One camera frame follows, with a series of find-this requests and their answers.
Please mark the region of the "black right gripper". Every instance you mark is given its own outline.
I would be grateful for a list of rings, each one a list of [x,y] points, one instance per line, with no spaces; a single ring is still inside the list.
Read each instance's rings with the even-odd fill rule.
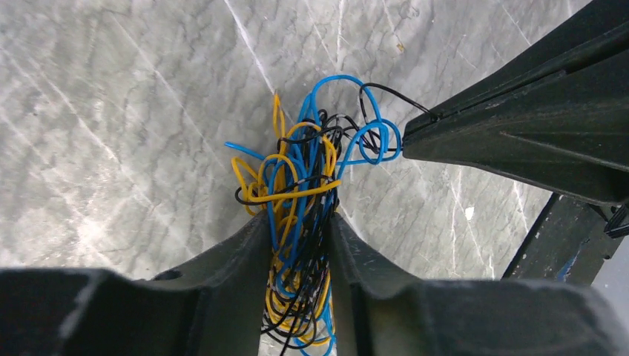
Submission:
[[[502,276],[591,284],[628,236],[628,53],[448,116],[404,156],[592,203],[552,194]]]

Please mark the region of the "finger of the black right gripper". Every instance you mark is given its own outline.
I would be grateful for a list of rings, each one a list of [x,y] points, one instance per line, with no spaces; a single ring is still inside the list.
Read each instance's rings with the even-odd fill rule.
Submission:
[[[439,117],[462,111],[551,73],[551,60],[628,21],[627,1],[591,1],[494,74],[432,109]]]

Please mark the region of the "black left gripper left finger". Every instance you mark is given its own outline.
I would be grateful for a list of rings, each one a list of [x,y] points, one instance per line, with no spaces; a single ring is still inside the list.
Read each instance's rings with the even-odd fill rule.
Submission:
[[[255,355],[270,249],[258,214],[150,280],[102,268],[4,268],[1,353]]]

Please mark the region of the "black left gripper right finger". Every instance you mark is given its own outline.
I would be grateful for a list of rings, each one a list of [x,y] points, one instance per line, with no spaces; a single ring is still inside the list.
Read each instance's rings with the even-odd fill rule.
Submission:
[[[628,333],[588,286],[422,280],[338,214],[328,224],[339,355],[626,355]]]

